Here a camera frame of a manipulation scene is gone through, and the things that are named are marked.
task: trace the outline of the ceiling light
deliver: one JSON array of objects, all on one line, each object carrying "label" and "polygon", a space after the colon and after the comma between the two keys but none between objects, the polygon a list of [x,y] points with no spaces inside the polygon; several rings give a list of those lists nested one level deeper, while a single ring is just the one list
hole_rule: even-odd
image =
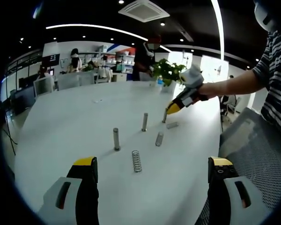
[{"label": "ceiling light", "polygon": [[161,45],[160,47],[161,47],[162,49],[164,49],[164,50],[170,52],[170,53],[172,52],[170,49],[168,49],[168,48],[166,48],[166,47],[164,47],[164,46],[162,46],[162,45]]},{"label": "ceiling light", "polygon": [[[46,27],[46,29],[53,29],[53,28],[59,28],[59,27],[95,27],[95,28],[102,28],[102,29],[117,31],[117,32],[120,32],[120,33],[123,33],[123,34],[128,34],[128,35],[131,35],[131,36],[133,36],[133,37],[142,39],[142,40],[144,40],[144,41],[148,41],[147,38],[142,37],[142,36],[139,36],[139,35],[137,35],[137,34],[130,33],[130,32],[128,32],[128,31],[119,30],[119,29],[112,28],[112,27],[105,27],[105,26],[100,26],[100,25],[93,25],[93,24],[61,24],[61,25],[54,25],[54,26]],[[164,46],[162,46],[162,45],[161,45],[160,47],[163,48],[164,50],[170,52],[170,53],[172,52],[170,49],[168,49],[168,48],[166,48],[166,47],[164,47]]]},{"label": "ceiling light", "polygon": [[221,15],[220,6],[218,0],[211,0],[212,5],[214,7],[215,17],[217,21],[217,26],[219,29],[220,35],[220,46],[221,46],[221,60],[224,61],[224,54],[225,54],[225,47],[224,47],[224,27],[223,27],[223,20]]}]

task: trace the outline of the spring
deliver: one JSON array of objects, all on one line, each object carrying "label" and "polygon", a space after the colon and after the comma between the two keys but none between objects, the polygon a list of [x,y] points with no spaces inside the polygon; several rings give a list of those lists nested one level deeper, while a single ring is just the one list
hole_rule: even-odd
[{"label": "spring", "polygon": [[132,161],[134,172],[138,173],[142,171],[140,153],[137,150],[132,151]]}]

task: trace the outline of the desk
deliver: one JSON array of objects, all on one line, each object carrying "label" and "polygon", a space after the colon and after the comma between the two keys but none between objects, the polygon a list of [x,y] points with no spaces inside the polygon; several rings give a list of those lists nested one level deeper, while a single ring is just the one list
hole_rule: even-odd
[{"label": "desk", "polygon": [[[40,96],[22,128],[15,157],[15,182],[34,211],[43,195],[74,161],[98,160],[98,216],[101,225],[194,224],[207,199],[208,157],[220,140],[218,98],[169,115],[172,95],[148,82],[114,82],[71,88]],[[178,86],[174,92],[180,92]],[[148,113],[147,132],[141,132]],[[113,128],[121,150],[113,150]],[[155,146],[164,132],[160,147]],[[142,172],[134,173],[133,150]]]}]

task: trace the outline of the metal cylinder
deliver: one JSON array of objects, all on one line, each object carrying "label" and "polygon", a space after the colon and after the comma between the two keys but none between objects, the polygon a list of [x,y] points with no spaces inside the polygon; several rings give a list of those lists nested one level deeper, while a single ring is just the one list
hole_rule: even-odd
[{"label": "metal cylinder", "polygon": [[159,132],[156,138],[155,145],[160,146],[162,142],[163,142],[163,132]]},{"label": "metal cylinder", "polygon": [[178,122],[169,123],[167,124],[167,129],[171,129],[178,126],[179,126]]},{"label": "metal cylinder", "polygon": [[144,113],[144,120],[142,121],[142,131],[145,132],[147,130],[147,121],[148,121],[148,113]]},{"label": "metal cylinder", "polygon": [[113,129],[113,141],[114,141],[114,150],[115,151],[120,151],[120,141],[118,138],[118,128]]},{"label": "metal cylinder", "polygon": [[164,115],[163,115],[163,123],[165,123],[166,119],[167,119],[167,115],[168,115],[168,108],[166,108],[164,110]]}]

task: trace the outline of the hand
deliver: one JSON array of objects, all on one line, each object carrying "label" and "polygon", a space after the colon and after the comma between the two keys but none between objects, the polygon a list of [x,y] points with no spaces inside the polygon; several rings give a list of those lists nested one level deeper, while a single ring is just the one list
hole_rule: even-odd
[{"label": "hand", "polygon": [[[214,98],[217,96],[216,87],[215,83],[205,83],[199,88],[199,94],[206,95],[208,99]],[[199,98],[195,99],[192,104],[195,104],[199,100]]]},{"label": "hand", "polygon": [[150,75],[150,77],[153,77],[153,75],[152,75],[152,71],[151,71],[150,69],[148,69],[148,70],[146,71],[146,73],[147,73],[147,74],[149,74],[149,75]]}]

